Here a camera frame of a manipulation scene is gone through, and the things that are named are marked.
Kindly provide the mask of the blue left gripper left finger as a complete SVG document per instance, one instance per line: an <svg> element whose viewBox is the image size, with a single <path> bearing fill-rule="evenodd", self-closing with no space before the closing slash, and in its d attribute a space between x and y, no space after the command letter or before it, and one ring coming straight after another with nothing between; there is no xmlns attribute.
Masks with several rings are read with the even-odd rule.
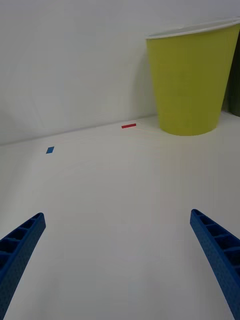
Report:
<svg viewBox="0 0 240 320"><path fill-rule="evenodd" d="M44 214L39 212L0 240L1 320L45 228Z"/></svg>

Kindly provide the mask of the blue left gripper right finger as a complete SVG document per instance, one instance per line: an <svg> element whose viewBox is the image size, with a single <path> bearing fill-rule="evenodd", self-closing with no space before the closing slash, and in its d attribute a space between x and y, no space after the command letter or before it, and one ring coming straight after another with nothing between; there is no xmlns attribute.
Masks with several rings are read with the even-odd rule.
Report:
<svg viewBox="0 0 240 320"><path fill-rule="evenodd" d="M190 225L235 320L240 319L240 240L197 209Z"/></svg>

